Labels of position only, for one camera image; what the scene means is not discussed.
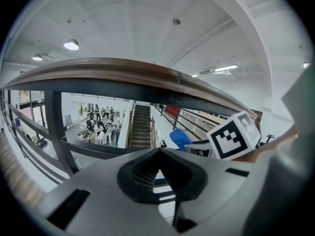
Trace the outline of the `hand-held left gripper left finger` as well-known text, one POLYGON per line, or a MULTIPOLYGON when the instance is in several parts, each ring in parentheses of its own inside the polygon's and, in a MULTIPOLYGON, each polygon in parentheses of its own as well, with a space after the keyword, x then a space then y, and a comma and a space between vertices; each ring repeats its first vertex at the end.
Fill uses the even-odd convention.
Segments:
POLYGON ((117 183, 125 163, 149 149, 101 160, 50 191, 37 206, 49 236, 176 236, 158 206, 130 199, 117 183))

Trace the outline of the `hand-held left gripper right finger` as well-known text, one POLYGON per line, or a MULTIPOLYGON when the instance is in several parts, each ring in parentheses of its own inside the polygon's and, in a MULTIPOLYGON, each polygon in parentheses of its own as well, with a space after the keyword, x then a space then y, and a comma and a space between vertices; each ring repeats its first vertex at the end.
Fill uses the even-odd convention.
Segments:
POLYGON ((175 194, 173 226, 160 236, 243 236, 250 205, 233 198, 251 163, 221 161, 178 150, 160 150, 160 169, 175 194))

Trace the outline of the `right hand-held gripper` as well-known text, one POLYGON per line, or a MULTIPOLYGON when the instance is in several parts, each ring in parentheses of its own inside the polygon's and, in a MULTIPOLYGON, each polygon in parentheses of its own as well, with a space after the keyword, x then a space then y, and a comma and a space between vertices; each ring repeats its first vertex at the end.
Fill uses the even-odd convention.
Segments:
POLYGON ((255 149, 261 134, 246 111, 237 113, 207 132, 209 142, 186 144, 186 152, 216 159, 232 160, 255 149))

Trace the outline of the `blue cloth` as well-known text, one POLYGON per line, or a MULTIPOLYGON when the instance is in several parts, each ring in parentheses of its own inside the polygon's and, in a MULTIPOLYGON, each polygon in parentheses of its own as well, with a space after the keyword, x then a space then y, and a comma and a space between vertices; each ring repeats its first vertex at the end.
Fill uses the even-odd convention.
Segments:
POLYGON ((172 142, 179 148, 181 151, 185 151, 185 145, 192 144, 191 139, 182 129, 175 129, 169 134, 172 142))

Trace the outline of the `wooden railing with black bars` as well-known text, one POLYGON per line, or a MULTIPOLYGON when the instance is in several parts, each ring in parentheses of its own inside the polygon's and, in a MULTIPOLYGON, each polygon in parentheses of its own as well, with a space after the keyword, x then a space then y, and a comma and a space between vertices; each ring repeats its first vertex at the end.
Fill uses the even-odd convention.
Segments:
POLYGON ((75 151, 97 159, 110 159, 131 153, 128 148, 104 148, 85 142, 68 142, 62 118, 62 93, 87 93, 146 101, 231 116, 245 111, 257 115, 222 90, 192 76, 141 61, 116 58, 70 59, 32 69, 5 83, 3 90, 42 90, 48 127, 42 127, 21 114, 9 111, 57 146, 59 161, 44 156, 44 168, 23 164, 28 175, 44 192, 50 192, 78 171, 72 159, 75 151))

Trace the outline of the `person's right forearm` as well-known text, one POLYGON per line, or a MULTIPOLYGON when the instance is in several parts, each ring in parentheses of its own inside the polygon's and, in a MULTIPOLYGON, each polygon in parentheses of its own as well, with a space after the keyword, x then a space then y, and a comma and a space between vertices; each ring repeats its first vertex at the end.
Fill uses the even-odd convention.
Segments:
POLYGON ((280 144, 289 140, 294 140, 298 137, 295 125, 291 126, 282 136, 276 138, 274 141, 264 144, 263 146, 252 150, 251 152, 239 156, 233 161, 255 163, 260 154, 264 152, 274 151, 280 144))

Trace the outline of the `light wooden table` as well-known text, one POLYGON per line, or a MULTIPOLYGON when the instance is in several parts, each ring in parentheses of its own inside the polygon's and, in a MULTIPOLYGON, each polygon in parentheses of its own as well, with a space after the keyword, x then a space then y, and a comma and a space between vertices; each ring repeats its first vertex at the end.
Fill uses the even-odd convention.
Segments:
POLYGON ((195 131, 200 129, 200 127, 206 131, 210 131, 228 119, 226 116, 191 109, 181 109, 180 115, 182 116, 182 120, 193 125, 195 131))

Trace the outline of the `red table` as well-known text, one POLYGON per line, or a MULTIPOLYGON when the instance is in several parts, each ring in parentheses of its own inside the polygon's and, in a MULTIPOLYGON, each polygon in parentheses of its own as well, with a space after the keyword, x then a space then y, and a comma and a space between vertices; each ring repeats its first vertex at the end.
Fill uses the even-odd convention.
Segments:
POLYGON ((167 114, 169 114, 170 116, 172 116, 172 118, 174 118, 174 119, 176 119, 176 117, 178 115, 178 110, 179 110, 179 108, 175 107, 175 106, 169 106, 169 105, 165 106, 165 112, 167 114))

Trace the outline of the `round yellow-rimmed cart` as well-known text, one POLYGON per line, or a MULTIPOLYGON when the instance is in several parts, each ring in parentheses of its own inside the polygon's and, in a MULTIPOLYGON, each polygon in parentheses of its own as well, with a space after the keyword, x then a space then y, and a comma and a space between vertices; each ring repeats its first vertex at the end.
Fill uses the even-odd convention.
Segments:
POLYGON ((93 130, 80 131, 78 133, 78 139, 82 142, 91 143, 91 140, 94 139, 95 133, 93 130))

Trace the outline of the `dark staircase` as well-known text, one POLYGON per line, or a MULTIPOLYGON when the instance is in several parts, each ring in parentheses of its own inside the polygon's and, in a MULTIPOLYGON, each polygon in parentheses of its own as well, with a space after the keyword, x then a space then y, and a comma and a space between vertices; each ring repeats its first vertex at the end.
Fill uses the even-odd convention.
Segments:
POLYGON ((136 105, 131 121, 130 149, 151 147, 151 113, 149 106, 136 105))

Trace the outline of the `black office chair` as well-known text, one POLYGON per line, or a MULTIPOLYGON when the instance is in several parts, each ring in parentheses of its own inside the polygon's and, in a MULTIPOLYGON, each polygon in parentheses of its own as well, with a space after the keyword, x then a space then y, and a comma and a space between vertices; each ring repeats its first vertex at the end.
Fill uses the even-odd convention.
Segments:
POLYGON ((263 145, 265 145, 266 143, 269 143, 269 141, 270 141, 271 139, 274 139, 274 138, 275 138, 274 135, 268 134, 268 135, 267 135, 267 140, 266 140, 265 142, 259 142, 259 143, 257 144, 257 146, 258 146, 258 147, 262 147, 263 145))

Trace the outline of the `ceiling air conditioner unit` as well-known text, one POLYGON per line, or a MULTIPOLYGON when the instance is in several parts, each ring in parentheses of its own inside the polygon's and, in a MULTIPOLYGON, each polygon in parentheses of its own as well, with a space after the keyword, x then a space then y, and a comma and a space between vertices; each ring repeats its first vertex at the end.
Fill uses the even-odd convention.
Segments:
POLYGON ((221 75, 231 75, 229 70, 219 70, 214 68, 208 68, 199 72, 199 75, 207 75, 207 74, 221 74, 221 75))

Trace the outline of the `black-framed glass entrance doors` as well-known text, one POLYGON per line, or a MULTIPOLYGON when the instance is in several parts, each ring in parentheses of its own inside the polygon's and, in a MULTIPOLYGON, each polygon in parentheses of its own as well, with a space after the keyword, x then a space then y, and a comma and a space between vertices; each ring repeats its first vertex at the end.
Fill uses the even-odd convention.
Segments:
POLYGON ((19 91, 19 109, 36 123, 48 127, 44 103, 44 91, 19 91))

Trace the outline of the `white ceiling conduit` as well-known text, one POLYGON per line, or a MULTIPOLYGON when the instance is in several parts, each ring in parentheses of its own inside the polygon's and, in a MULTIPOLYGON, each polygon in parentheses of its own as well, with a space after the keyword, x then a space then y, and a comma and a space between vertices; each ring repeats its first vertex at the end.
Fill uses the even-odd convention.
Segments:
POLYGON ((233 19, 229 19, 229 20, 225 21, 224 23, 216 26, 215 28, 209 30, 207 33, 204 33, 201 38, 199 38, 198 40, 193 42, 185 51, 183 51, 180 55, 178 55, 175 59, 173 59, 168 64, 167 67, 169 67, 169 68, 173 67, 180 60, 185 58, 187 55, 192 53, 195 49, 202 46, 207 41, 213 41, 215 36, 217 36, 221 33, 225 33, 228 30, 234 28, 235 26, 237 26, 237 23, 233 19))

